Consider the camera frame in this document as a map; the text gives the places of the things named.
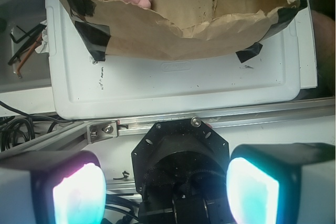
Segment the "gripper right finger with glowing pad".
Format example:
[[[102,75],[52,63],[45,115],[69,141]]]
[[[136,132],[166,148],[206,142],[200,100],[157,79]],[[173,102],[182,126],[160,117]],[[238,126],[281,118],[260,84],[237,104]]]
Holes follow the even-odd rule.
[[[239,145],[226,190],[237,223],[335,223],[335,146]]]

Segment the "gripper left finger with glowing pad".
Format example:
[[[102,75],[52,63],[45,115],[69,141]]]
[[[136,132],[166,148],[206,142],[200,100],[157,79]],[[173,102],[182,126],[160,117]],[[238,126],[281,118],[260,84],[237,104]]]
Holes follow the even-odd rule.
[[[106,190],[90,151],[1,153],[1,223],[100,223]]]

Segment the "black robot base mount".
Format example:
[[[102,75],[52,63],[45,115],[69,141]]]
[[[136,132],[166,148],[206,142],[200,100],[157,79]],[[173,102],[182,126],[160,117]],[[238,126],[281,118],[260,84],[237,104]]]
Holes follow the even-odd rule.
[[[151,130],[131,153],[142,201],[140,223],[231,223],[226,192],[229,144],[214,130]]]

